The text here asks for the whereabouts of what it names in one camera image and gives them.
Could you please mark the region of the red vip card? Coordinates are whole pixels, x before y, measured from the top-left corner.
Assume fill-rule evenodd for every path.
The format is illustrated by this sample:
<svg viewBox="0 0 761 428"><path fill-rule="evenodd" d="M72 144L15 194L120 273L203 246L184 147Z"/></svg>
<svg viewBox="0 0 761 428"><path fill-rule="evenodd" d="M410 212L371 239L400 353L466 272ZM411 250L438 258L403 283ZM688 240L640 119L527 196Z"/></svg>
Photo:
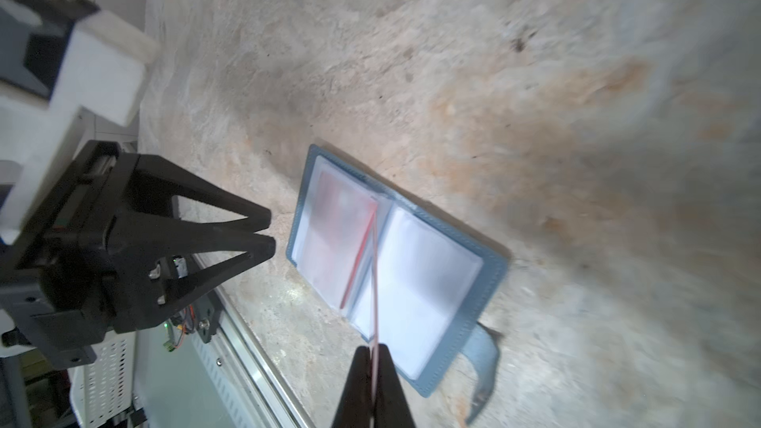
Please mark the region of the red vip card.
<svg viewBox="0 0 761 428"><path fill-rule="evenodd" d="M372 267L371 267L371 295L372 295L372 329L373 336L370 344L371 348L371 402L372 405L376 404L378 393L378 377L379 377L379 284L378 284L378 211L373 214L371 222L372 230Z"/></svg>
<svg viewBox="0 0 761 428"><path fill-rule="evenodd" d="M378 203L364 188L331 172L321 174L300 267L333 308L346 305L377 208Z"/></svg>

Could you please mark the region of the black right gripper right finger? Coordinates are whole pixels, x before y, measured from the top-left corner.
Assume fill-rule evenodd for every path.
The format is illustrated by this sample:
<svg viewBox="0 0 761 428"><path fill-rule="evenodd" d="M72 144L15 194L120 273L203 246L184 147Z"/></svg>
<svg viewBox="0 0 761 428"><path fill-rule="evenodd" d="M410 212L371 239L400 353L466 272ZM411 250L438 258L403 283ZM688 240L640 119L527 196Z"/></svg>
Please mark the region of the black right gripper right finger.
<svg viewBox="0 0 761 428"><path fill-rule="evenodd" d="M375 376L374 426L416 428L388 346L380 344L375 359L378 370Z"/></svg>

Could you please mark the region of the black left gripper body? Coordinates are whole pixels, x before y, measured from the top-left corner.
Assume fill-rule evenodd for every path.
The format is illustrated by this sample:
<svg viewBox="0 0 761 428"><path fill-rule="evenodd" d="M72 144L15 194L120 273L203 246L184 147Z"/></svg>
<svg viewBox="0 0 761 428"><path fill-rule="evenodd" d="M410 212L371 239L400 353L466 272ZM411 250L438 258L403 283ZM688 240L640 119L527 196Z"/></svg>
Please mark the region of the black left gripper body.
<svg viewBox="0 0 761 428"><path fill-rule="evenodd" d="M95 362L107 332L142 329L143 276L117 255L113 235L135 208L139 160L119 144L89 142L2 250L1 307L14 324L2 342L69 369Z"/></svg>

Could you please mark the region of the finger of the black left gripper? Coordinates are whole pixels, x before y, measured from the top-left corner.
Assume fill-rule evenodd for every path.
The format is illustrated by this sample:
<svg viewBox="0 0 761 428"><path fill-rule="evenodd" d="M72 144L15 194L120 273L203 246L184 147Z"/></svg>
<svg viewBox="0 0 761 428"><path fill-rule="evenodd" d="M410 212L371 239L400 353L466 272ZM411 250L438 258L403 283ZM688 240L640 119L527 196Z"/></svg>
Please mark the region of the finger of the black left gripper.
<svg viewBox="0 0 761 428"><path fill-rule="evenodd" d="M228 279L265 263L277 243L265 222L117 222L107 254L116 271L106 280L113 329L158 326Z"/></svg>
<svg viewBox="0 0 761 428"><path fill-rule="evenodd" d="M184 197L241 215L240 219L221 222L230 229L259 232L270 227L272 213L268 208L203 180L160 156L136 155L136 158L130 184L135 190L139 212L174 217L174 198Z"/></svg>

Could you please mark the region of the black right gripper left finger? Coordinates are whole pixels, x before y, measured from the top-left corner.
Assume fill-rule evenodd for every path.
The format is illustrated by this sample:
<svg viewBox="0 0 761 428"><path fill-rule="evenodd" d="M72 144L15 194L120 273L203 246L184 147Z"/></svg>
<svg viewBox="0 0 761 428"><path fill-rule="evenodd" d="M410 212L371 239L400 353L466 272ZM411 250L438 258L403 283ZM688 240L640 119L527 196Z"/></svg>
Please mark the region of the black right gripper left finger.
<svg viewBox="0 0 761 428"><path fill-rule="evenodd" d="M332 428L371 427L374 412L371 381L371 350L361 346L355 351Z"/></svg>

